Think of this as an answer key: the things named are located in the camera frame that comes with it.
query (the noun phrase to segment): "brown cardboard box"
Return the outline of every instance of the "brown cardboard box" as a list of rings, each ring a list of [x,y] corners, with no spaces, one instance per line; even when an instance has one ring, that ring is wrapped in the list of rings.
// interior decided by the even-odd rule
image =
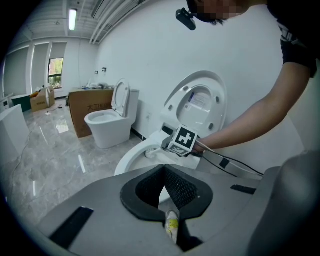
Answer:
[[[74,129],[78,138],[91,135],[91,130],[85,122],[87,114],[110,110],[114,90],[111,89],[87,89],[74,88],[69,93],[70,113]]]
[[[46,99],[46,91],[49,94],[48,101]],[[41,89],[36,97],[30,99],[32,112],[50,108],[55,102],[55,90],[52,86]]]

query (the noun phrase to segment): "marble floor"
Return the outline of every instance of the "marble floor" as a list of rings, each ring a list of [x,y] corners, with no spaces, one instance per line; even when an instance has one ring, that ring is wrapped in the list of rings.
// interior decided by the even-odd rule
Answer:
[[[23,114],[30,130],[28,143],[21,157],[1,166],[0,179],[11,208],[33,225],[87,185],[113,176],[121,158],[140,143],[131,134],[120,145],[100,149],[92,135],[78,138],[64,99]]]

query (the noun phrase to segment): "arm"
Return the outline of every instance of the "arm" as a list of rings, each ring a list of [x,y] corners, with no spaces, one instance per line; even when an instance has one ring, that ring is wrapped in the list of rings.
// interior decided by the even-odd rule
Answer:
[[[307,87],[310,69],[287,62],[270,93],[250,107],[228,127],[202,138],[211,149],[226,148],[252,141],[280,124]],[[196,145],[197,151],[203,149]]]

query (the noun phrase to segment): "black shirt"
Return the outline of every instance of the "black shirt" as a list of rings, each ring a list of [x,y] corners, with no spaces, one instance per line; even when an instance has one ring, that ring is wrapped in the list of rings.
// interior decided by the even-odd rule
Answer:
[[[318,1],[268,0],[267,6],[282,32],[283,64],[304,65],[310,68],[310,76],[314,77],[316,59],[320,59]]]

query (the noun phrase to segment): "underside of toilet lid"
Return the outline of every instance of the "underside of toilet lid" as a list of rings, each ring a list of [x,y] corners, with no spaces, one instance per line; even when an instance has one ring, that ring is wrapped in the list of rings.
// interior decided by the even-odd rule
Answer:
[[[120,116],[125,118],[127,116],[127,104],[130,93],[129,83],[124,79],[116,84],[112,96],[111,106]]]
[[[187,126],[203,138],[222,129],[227,112],[227,89],[218,75],[199,71],[185,78],[161,111],[162,127]]]

